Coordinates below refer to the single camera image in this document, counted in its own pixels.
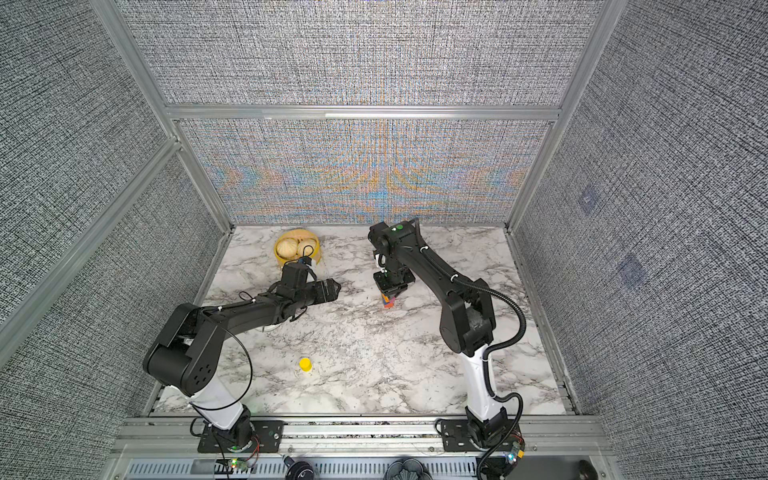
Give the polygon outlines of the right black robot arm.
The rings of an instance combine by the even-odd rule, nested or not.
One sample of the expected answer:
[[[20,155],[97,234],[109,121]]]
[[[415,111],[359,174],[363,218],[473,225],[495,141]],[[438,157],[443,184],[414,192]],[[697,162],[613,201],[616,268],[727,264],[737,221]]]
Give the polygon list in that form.
[[[494,377],[486,355],[496,327],[487,283],[450,267],[428,246],[416,219],[393,226],[378,223],[370,228],[368,239],[379,268],[373,278],[386,306],[417,280],[440,303],[440,335],[464,369],[468,429],[475,445],[488,449],[501,437],[508,414],[492,392]]]

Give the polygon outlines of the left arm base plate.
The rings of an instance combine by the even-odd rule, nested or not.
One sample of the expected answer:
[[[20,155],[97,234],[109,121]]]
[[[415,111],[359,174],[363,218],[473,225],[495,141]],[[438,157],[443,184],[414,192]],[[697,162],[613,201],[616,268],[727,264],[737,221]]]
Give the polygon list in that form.
[[[198,453],[210,454],[251,454],[277,453],[282,441],[285,423],[279,420],[250,422],[251,433],[245,437],[244,443],[238,446],[232,434],[205,423],[203,430],[198,434]]]

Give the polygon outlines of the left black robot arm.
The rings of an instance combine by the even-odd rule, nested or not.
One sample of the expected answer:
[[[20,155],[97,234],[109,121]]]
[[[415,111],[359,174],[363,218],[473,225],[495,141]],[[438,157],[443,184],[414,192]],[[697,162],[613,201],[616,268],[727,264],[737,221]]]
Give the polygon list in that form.
[[[238,344],[254,378],[252,357],[239,334],[295,321],[315,305],[338,299],[341,284],[320,280],[307,257],[284,265],[281,278],[263,293],[225,305],[178,305],[143,360],[144,371],[178,390],[206,422],[204,437],[220,449],[243,451],[254,446],[251,413],[243,393],[235,395],[217,374],[226,340]]]

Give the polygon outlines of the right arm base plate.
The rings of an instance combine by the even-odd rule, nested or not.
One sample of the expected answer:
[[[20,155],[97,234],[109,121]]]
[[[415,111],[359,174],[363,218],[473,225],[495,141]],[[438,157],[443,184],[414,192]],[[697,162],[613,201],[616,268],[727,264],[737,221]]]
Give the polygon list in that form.
[[[482,430],[475,421],[441,418],[435,422],[435,429],[446,452],[466,453],[483,450],[483,447],[478,443],[478,434]]]

